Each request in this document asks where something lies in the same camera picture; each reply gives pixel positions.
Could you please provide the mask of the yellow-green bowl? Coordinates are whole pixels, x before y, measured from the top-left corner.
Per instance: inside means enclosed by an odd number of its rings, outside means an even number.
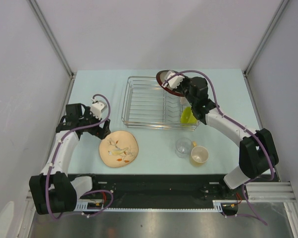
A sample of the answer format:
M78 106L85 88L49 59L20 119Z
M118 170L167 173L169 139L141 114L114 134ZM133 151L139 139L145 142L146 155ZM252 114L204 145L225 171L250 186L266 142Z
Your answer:
M180 122L183 124L196 124L197 119L194 117L192 108L191 107L186 107L181 115Z

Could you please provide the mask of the red rimmed plate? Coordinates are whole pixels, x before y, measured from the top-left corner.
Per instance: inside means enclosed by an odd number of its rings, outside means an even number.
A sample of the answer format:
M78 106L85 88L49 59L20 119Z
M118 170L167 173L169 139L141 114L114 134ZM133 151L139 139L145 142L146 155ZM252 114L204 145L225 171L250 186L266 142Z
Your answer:
M183 97L184 95L182 93L180 85L185 77L181 74L174 76L175 74L177 74L176 71L162 70L157 73L156 80L160 87L164 89L166 92L174 96Z

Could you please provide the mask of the beige bird plate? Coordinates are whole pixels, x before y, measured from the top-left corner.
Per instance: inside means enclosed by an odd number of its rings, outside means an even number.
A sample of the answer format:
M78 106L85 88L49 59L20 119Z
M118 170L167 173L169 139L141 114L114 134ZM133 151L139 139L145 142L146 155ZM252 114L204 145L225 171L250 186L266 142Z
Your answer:
M130 164L138 152L139 146L134 135L123 130L110 133L99 145L100 158L110 168Z

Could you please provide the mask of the white ceramic bowl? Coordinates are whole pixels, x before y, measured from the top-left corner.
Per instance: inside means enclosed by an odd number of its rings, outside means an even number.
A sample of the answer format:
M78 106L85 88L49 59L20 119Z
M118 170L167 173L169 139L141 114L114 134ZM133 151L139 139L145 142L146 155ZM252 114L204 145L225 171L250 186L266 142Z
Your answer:
M188 103L188 101L187 101L187 99L185 98L185 97L181 97L180 98L180 104L181 105L185 105L185 104L187 104Z

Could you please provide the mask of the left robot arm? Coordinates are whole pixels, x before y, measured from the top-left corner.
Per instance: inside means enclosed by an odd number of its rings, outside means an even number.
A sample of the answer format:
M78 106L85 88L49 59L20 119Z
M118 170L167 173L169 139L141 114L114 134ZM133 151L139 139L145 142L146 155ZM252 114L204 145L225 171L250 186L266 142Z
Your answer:
M50 157L37 176L29 180L33 201L40 215L74 211L77 200L87 195L95 198L100 186L91 176L68 177L68 168L80 137L87 132L101 140L110 134L109 118L102 119L108 104L93 101L91 106L81 103L66 105L66 114L56 127L55 143Z

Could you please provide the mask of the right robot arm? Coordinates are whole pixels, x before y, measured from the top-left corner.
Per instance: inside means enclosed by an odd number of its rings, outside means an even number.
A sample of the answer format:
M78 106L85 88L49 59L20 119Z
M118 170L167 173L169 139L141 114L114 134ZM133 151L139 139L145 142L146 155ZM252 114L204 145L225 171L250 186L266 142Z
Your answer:
M230 199L237 187L255 179L279 163L278 154L269 130L249 129L220 110L208 97L208 83L202 77L180 76L181 82L175 91L182 94L191 105L194 117L231 139L239 147L239 164L224 177L219 194Z

